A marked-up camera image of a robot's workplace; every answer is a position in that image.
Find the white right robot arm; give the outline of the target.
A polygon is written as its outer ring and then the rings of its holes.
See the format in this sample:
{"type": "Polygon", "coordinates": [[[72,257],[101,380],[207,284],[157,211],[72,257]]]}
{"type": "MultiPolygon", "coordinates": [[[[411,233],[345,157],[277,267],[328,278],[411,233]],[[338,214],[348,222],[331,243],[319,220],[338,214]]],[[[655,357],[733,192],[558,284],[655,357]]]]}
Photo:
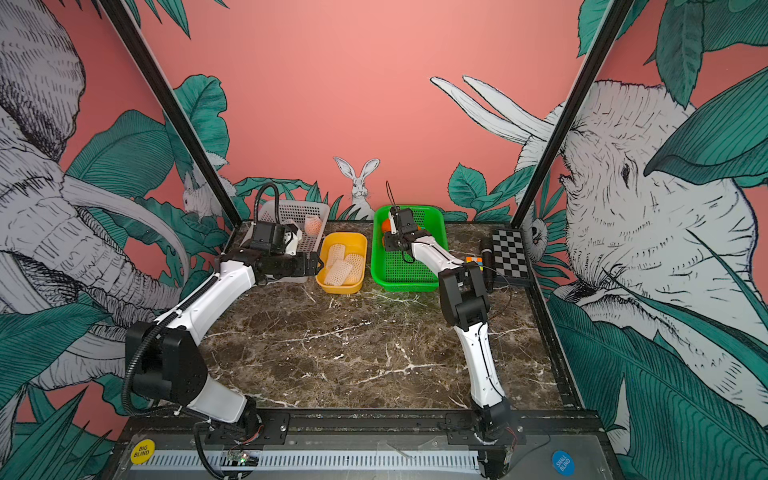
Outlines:
{"type": "Polygon", "coordinates": [[[461,343],[470,377],[476,436],[494,444],[511,426],[511,408],[493,361],[489,341],[490,297],[480,266],[452,255],[420,228],[410,208],[392,206],[384,248],[408,254],[438,278],[440,307],[461,343]]]}

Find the white foam net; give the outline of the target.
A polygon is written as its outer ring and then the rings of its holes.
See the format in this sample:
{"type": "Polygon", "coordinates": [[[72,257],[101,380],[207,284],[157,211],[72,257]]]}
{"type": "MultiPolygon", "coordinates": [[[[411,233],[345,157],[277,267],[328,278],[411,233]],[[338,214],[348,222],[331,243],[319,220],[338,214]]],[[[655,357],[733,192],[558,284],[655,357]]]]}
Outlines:
{"type": "Polygon", "coordinates": [[[329,247],[327,260],[325,262],[328,268],[331,268],[336,262],[343,261],[346,255],[346,247],[343,243],[336,243],[329,247]]]}
{"type": "Polygon", "coordinates": [[[342,286],[350,277],[353,265],[345,260],[336,260],[326,273],[324,283],[330,286],[342,286]]]}
{"type": "Polygon", "coordinates": [[[347,275],[344,284],[354,285],[361,281],[365,272],[365,257],[360,254],[351,253],[345,256],[344,261],[351,266],[351,270],[347,275]]]}

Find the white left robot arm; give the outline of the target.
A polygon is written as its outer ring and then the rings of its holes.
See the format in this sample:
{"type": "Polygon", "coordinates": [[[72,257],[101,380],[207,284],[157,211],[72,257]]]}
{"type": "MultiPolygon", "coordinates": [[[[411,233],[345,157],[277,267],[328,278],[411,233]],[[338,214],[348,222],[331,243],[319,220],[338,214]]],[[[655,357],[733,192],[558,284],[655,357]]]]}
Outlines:
{"type": "Polygon", "coordinates": [[[220,257],[218,269],[179,304],[150,322],[130,327],[125,339],[123,410],[130,416],[160,412],[140,408],[135,395],[166,401],[210,420],[237,424],[246,397],[214,380],[199,350],[201,341],[241,295],[283,277],[309,277],[324,266],[317,252],[272,254],[238,249],[220,257]]]}

